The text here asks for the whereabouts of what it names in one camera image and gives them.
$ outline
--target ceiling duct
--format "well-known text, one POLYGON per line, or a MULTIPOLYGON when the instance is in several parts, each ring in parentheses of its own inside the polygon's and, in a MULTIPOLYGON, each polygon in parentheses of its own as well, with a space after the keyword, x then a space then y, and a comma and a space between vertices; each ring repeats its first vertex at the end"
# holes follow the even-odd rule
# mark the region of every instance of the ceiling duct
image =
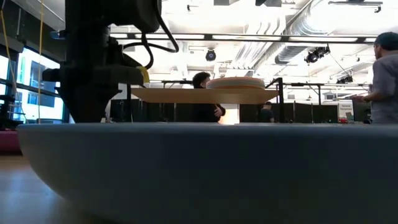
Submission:
POLYGON ((214 6, 230 6, 239 0, 214 0, 214 6))
MULTIPOLYGON (((284 35, 328 35, 335 29, 327 8, 328 0, 313 0, 292 23, 286 28, 284 35)), ((297 56, 306 46, 286 46, 284 43, 273 43, 255 67, 275 56, 276 64, 287 64, 292 58, 297 56)))

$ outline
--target ceiling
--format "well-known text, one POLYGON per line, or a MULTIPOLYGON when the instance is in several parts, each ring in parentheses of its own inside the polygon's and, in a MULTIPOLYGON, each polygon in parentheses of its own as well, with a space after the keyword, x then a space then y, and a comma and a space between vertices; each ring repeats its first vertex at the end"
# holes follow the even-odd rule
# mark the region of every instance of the ceiling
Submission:
MULTIPOLYGON (((13 1, 39 17, 39 0, 13 1)), ((376 36, 381 32, 398 31, 398 25, 394 24, 398 21, 396 0, 379 0, 382 4, 378 13, 374 12, 377 9, 375 6, 332 6, 328 4, 331 0, 282 0, 282 7, 256 7, 254 0, 238 0, 229 6, 216 6, 216 1, 219 0, 163 0, 162 17, 174 34, 376 36)), ((46 1, 45 5, 45 23, 56 30, 63 29, 63 0, 46 1)), ((139 30, 134 26, 112 26, 111 32, 138 33, 139 30)), ((132 41, 136 40, 119 42, 127 44, 132 41)), ((163 40, 153 43, 170 46, 170 42, 163 40)), ((336 83, 337 78, 347 74, 353 76, 355 83, 371 83, 372 79, 374 53, 371 45, 331 44, 331 54, 307 65, 304 58, 308 50, 317 45, 289 47, 275 43, 233 41, 180 41, 178 44, 181 51, 177 54, 153 49, 155 63, 150 69, 152 80, 189 80, 199 71, 209 71, 215 77, 244 76, 253 71, 255 77, 265 82, 283 77, 285 82, 336 83), (214 62, 205 60, 208 49, 216 52, 214 62), (287 60, 285 63, 276 63, 275 57, 281 58, 283 52, 289 58, 284 58, 287 60)), ((142 64, 149 61, 142 47, 126 49, 126 53, 142 64)))

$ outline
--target wooden tray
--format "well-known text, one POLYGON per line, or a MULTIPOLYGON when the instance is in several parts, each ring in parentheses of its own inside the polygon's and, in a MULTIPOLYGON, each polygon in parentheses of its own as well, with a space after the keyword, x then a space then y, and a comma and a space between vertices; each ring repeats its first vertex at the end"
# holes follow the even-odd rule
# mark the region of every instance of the wooden tray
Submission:
POLYGON ((131 93, 148 103, 261 104, 278 95, 276 90, 132 88, 131 93))

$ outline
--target yellow cable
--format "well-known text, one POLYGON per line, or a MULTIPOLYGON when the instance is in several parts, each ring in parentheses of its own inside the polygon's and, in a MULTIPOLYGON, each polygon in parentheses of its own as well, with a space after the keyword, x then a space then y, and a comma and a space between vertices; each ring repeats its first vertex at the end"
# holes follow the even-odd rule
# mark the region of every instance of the yellow cable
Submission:
POLYGON ((40 43, 39 43, 39 75, 37 76, 37 82, 39 83, 39 89, 38 89, 38 94, 39 97, 38 99, 38 110, 39 110, 39 124, 41 123, 41 118, 40 118, 40 103, 41 103, 41 78, 42 74, 40 71, 41 68, 41 60, 42 60, 42 44, 43 44, 43 19, 44 19, 44 3, 43 0, 40 1, 40 43))
POLYGON ((4 21, 4 14, 3 14, 2 10, 0 10, 0 16, 1 16, 2 32, 4 34, 4 41, 6 42, 6 52, 7 52, 7 56, 8 56, 8 63, 9 63, 10 71, 11 71, 11 75, 12 75, 12 88, 14 89, 13 92, 16 96, 16 100, 21 103, 21 112, 24 115, 26 123, 28 124, 29 122, 24 113, 24 109, 22 108, 22 99, 19 99, 19 95, 18 95, 18 91, 17 91, 17 81, 15 79, 14 69, 11 64, 11 56, 10 56, 10 50, 8 47, 8 38, 7 38, 7 32, 6 32, 6 22, 4 21))

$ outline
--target security camera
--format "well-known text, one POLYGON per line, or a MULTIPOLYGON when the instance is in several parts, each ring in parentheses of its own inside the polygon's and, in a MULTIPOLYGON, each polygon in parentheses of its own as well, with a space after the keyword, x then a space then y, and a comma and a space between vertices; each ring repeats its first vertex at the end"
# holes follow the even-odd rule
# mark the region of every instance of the security camera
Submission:
POLYGON ((212 61, 216 60, 216 52, 214 52, 213 49, 208 49, 208 51, 206 53, 206 60, 208 62, 212 62, 212 61))

